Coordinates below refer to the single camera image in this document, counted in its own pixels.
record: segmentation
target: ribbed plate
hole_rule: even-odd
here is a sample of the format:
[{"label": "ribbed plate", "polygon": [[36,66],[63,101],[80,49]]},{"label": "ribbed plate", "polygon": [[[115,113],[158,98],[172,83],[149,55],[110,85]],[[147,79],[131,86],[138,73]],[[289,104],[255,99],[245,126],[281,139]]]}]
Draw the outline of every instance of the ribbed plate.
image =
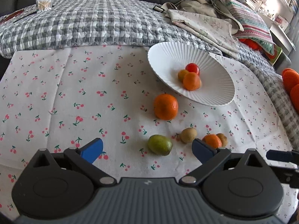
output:
[{"label": "ribbed plate", "polygon": [[[155,74],[169,87],[188,99],[208,106],[229,104],[235,95],[235,86],[225,68],[208,53],[191,45],[162,42],[153,45],[148,60]],[[200,69],[202,87],[188,91],[178,80],[178,72],[189,63]]]}]

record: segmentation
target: gray and white quilt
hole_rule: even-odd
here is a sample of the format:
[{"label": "gray and white quilt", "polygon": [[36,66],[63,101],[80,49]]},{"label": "gray and white quilt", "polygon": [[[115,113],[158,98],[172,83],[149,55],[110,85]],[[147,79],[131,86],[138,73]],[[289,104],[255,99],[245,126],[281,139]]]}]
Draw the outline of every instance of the gray and white quilt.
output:
[{"label": "gray and white quilt", "polygon": [[[216,47],[154,11],[154,3],[53,0],[52,4],[52,10],[26,17],[36,10],[35,5],[29,6],[24,13],[0,25],[0,54],[3,57],[11,58],[19,50],[101,44],[152,46],[164,41],[192,44],[200,50],[222,55]],[[240,51],[238,60],[259,78],[279,113],[293,148],[298,149],[299,116],[284,90],[281,77],[260,53],[242,43],[237,43],[237,47]]]}]

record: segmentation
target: cherry tomato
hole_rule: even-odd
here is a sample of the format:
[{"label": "cherry tomato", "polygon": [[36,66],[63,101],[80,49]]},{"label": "cherry tomato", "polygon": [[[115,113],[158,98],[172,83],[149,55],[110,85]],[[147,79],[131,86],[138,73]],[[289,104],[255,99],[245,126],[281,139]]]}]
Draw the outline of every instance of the cherry tomato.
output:
[{"label": "cherry tomato", "polygon": [[185,69],[189,72],[195,72],[199,76],[200,71],[196,64],[190,63],[190,64],[186,65]]}]

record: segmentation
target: colorful pillow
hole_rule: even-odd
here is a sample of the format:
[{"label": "colorful pillow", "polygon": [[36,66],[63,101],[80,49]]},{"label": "colorful pillow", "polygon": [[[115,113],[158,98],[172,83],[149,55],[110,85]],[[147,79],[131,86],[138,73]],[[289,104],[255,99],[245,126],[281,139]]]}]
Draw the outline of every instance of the colorful pillow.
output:
[{"label": "colorful pillow", "polygon": [[274,46],[271,33],[264,20],[253,10],[236,0],[220,0],[231,15],[243,26],[244,31],[234,34],[237,38],[252,39],[267,53],[274,55]]}]

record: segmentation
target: cherry print tablecloth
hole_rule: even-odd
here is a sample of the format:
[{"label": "cherry print tablecloth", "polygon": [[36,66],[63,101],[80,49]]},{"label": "cherry print tablecloth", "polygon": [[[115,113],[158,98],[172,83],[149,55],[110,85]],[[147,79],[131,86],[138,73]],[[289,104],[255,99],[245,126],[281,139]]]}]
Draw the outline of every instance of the cherry print tablecloth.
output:
[{"label": "cherry print tablecloth", "polygon": [[[200,166],[191,144],[179,140],[187,127],[198,138],[224,133],[233,152],[256,148],[291,150],[284,127],[254,74],[241,63],[211,54],[230,73],[236,87],[232,103],[208,107],[175,94],[147,61],[147,47],[82,46],[61,50],[19,51],[0,82],[0,211],[17,216],[10,192],[39,148],[61,152],[96,137],[104,151],[94,165],[121,177],[176,177]],[[171,121],[155,117],[153,100],[174,95],[179,113]],[[171,138],[168,156],[147,149],[153,134]],[[292,164],[275,163],[294,167]],[[284,186],[279,217],[295,211],[297,191]]]}]

